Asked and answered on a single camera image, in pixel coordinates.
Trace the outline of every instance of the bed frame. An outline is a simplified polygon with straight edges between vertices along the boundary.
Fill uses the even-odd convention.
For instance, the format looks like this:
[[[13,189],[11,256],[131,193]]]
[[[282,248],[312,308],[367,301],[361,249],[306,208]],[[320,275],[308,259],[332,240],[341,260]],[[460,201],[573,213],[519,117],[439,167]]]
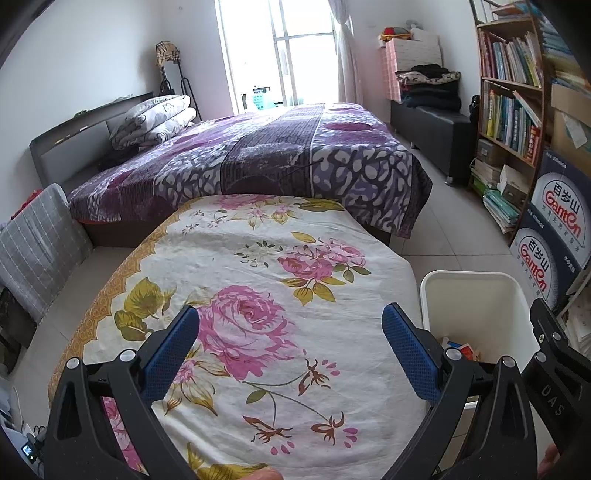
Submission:
[[[99,160],[112,151],[111,132],[117,129],[127,110],[153,96],[145,93],[80,112],[34,139],[30,150],[43,187],[57,183],[68,195],[98,174]],[[164,220],[83,226],[96,247],[133,248]]]

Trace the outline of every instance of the tile floor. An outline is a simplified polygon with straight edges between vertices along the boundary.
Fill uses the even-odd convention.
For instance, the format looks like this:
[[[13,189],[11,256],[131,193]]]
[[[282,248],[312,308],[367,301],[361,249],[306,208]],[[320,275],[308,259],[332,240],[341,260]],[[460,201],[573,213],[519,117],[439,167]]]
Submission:
[[[409,143],[400,138],[409,148]],[[433,190],[408,240],[393,237],[390,247],[411,264],[417,285],[433,270],[503,272],[534,294],[482,201],[471,191],[445,185],[445,176],[419,150],[411,150],[433,181]]]
[[[413,153],[433,180],[433,192],[412,237],[393,238],[391,248],[411,264],[417,285],[433,270],[501,271],[522,283],[528,300],[533,301],[523,273],[509,254],[507,240],[480,200],[472,192],[445,185],[444,175],[418,150]],[[39,325],[31,347],[21,354],[11,380],[19,393],[22,416],[31,427],[47,424],[47,384],[54,366],[92,300],[130,252],[95,250],[69,279]]]
[[[18,391],[22,417],[31,428],[47,425],[47,384],[61,353],[86,310],[113,272],[131,253],[129,248],[96,248],[72,274],[66,286],[37,327],[31,346],[23,349],[10,380]],[[15,425],[20,425],[14,389],[11,407]]]

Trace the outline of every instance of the screw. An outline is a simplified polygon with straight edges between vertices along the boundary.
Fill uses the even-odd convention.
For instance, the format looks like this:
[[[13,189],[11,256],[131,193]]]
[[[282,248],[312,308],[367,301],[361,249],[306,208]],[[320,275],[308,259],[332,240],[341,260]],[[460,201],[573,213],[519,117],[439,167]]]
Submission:
[[[133,350],[126,350],[121,352],[119,358],[122,362],[131,362],[135,358],[135,352]]]
[[[506,367],[513,368],[515,366],[515,360],[513,360],[510,356],[503,357],[503,364]]]
[[[457,362],[460,358],[462,358],[462,352],[457,348],[450,348],[445,352],[445,354],[450,360],[453,360],[454,362]]]
[[[70,370],[74,370],[78,365],[80,365],[80,360],[74,357],[68,360],[66,367],[68,367]]]

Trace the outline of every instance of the trash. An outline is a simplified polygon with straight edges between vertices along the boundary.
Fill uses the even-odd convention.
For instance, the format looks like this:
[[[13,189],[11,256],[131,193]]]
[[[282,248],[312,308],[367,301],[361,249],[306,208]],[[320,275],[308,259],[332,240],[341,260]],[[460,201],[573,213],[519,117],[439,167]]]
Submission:
[[[443,337],[441,339],[441,347],[442,348],[457,348],[462,354],[468,359],[473,360],[475,362],[480,361],[480,350],[474,350],[469,343],[461,343],[452,342],[449,337]]]

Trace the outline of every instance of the headboard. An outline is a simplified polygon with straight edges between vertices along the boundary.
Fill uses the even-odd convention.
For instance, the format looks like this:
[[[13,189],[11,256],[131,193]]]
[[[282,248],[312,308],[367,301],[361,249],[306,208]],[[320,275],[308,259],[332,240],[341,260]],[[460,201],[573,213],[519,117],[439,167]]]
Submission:
[[[97,162],[111,147],[111,132],[127,110],[152,98],[145,93],[108,103],[45,132],[29,146],[43,187],[57,183],[69,194],[98,173]]]

